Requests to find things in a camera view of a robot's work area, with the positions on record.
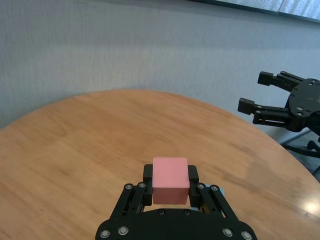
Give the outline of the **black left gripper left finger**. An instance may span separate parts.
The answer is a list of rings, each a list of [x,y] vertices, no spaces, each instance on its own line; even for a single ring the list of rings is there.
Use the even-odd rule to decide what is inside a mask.
[[[110,219],[140,214],[145,206],[152,205],[153,165],[146,164],[143,168],[143,179],[137,185],[126,183],[111,213]]]

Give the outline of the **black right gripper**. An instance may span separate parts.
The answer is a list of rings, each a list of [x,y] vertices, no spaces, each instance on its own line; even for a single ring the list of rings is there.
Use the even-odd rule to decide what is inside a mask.
[[[313,78],[304,79],[291,73],[281,71],[277,75],[261,71],[257,83],[275,86],[287,92],[288,108],[256,104],[254,101],[240,98],[237,111],[253,115],[252,123],[300,132],[309,128],[320,131],[320,81]]]

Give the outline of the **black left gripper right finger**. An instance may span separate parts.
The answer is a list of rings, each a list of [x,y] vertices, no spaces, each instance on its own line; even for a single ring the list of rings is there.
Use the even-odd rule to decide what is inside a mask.
[[[206,186],[200,182],[195,165],[188,165],[188,178],[188,196],[192,208],[197,208],[200,212],[222,218],[236,217],[236,214],[217,185]]]

